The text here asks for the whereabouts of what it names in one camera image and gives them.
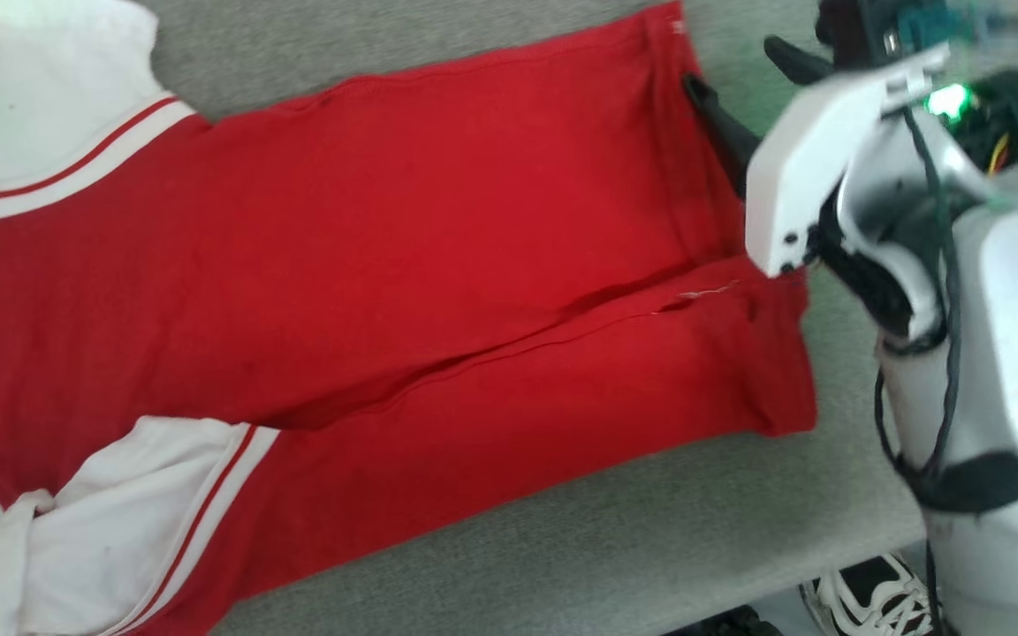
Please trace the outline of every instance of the floor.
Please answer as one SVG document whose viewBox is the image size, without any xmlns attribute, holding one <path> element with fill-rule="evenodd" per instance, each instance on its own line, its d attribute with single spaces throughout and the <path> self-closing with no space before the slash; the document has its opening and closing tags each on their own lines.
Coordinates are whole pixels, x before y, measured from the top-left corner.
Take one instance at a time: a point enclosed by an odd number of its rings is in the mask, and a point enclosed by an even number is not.
<svg viewBox="0 0 1018 636">
<path fill-rule="evenodd" d="M 924 579 L 925 544 L 913 543 L 902 547 L 900 553 L 906 563 Z M 760 619 L 772 623 L 784 636 L 821 636 L 819 629 L 812 623 L 811 616 L 807 615 L 803 600 L 800 600 L 799 589 L 795 587 L 765 596 L 750 604 Z"/>
</svg>

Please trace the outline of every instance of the black cable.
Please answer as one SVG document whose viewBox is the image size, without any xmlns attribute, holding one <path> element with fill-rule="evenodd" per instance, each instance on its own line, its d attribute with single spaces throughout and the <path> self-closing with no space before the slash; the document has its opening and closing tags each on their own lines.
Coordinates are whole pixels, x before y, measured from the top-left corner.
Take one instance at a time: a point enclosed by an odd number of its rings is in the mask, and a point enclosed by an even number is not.
<svg viewBox="0 0 1018 636">
<path fill-rule="evenodd" d="M 946 356 L 946 388 L 944 412 L 941 415 L 941 427 L 937 432 L 937 443 L 928 462 L 921 468 L 921 476 L 930 478 L 937 475 L 944 464 L 946 446 L 949 444 L 949 433 L 953 430 L 954 417 L 957 414 L 957 398 L 961 394 L 961 263 L 957 256 L 957 238 L 953 233 L 953 220 L 949 217 L 949 193 L 941 176 L 937 172 L 937 162 L 929 152 L 921 128 L 910 109 L 905 109 L 902 116 L 906 120 L 910 134 L 913 134 L 914 149 L 917 157 L 925 165 L 925 180 L 928 188 L 937 196 L 937 225 L 941 234 L 941 256 L 945 262 L 945 321 L 949 339 L 949 352 Z"/>
<path fill-rule="evenodd" d="M 929 591 L 929 619 L 934 621 L 934 636 L 944 636 L 941 595 L 937 591 L 937 564 L 934 563 L 934 546 L 928 540 L 925 540 L 925 588 Z"/>
<path fill-rule="evenodd" d="M 902 112 L 910 134 L 914 138 L 914 149 L 917 157 L 925 166 L 925 180 L 930 192 L 937 196 L 937 225 L 941 234 L 941 255 L 945 261 L 945 322 L 949 341 L 949 351 L 946 359 L 946 391 L 944 412 L 942 412 L 941 427 L 938 429 L 937 442 L 929 459 L 917 472 L 921 478 L 934 479 L 941 473 L 944 464 L 945 450 L 949 443 L 949 433 L 953 430 L 954 417 L 957 413 L 957 398 L 961 393 L 961 265 L 957 254 L 957 240 L 953 233 L 953 220 L 949 217 L 949 193 L 937 172 L 937 162 L 929 152 L 921 128 L 918 128 L 916 117 L 910 109 Z M 886 375 L 882 369 L 878 371 L 874 382 L 874 426 L 880 436 L 882 451 L 894 469 L 900 473 L 912 473 L 912 468 L 906 465 L 906 460 L 900 452 L 894 452 L 886 431 L 886 406 L 884 392 Z M 934 563 L 934 551 L 929 543 L 925 544 L 926 586 L 929 597 L 929 619 L 934 623 L 934 636 L 944 635 L 944 624 L 941 621 L 941 595 L 937 588 L 937 565 Z"/>
</svg>

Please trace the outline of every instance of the shirt sleeve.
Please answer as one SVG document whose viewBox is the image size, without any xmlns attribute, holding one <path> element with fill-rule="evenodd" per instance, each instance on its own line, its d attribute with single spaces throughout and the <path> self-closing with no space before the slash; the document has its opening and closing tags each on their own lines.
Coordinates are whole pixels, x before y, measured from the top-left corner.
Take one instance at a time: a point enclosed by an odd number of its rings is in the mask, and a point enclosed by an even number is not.
<svg viewBox="0 0 1018 636">
<path fill-rule="evenodd" d="M 0 516 L 0 635 L 136 629 L 190 575 L 278 431 L 140 418 L 56 496 Z"/>
<path fill-rule="evenodd" d="M 67 169 L 158 100 L 157 22 L 124 0 L 0 0 L 0 190 Z"/>
</svg>

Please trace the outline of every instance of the gray table surface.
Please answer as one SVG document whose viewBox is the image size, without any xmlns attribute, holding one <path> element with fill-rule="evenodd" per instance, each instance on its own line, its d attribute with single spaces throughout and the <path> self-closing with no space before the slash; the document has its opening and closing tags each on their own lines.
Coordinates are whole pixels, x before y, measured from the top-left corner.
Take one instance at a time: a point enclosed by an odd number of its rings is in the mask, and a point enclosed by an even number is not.
<svg viewBox="0 0 1018 636">
<path fill-rule="evenodd" d="M 603 23 L 643 0 L 150 0 L 159 79 L 212 117 L 362 72 Z M 1017 3 L 1006 3 L 1018 7 Z M 793 89 L 760 38 L 809 44 L 812 0 L 689 0 L 706 74 L 754 129 Z M 1018 41 L 954 77 L 1018 64 Z M 1018 189 L 1018 172 L 1004 177 Z M 921 535 L 869 418 L 874 332 L 825 271 L 805 334 L 821 400 L 808 435 L 735 436 L 634 460 L 246 600 L 241 633 L 654 636 Z"/>
</svg>

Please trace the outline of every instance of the sneaker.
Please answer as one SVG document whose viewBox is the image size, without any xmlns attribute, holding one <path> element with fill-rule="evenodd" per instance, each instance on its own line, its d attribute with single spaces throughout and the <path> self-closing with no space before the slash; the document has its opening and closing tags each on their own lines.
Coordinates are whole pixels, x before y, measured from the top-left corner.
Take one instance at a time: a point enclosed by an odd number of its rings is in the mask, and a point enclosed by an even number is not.
<svg viewBox="0 0 1018 636">
<path fill-rule="evenodd" d="M 800 585 L 826 636 L 925 636 L 934 632 L 925 584 L 897 555 L 884 555 Z"/>
</svg>

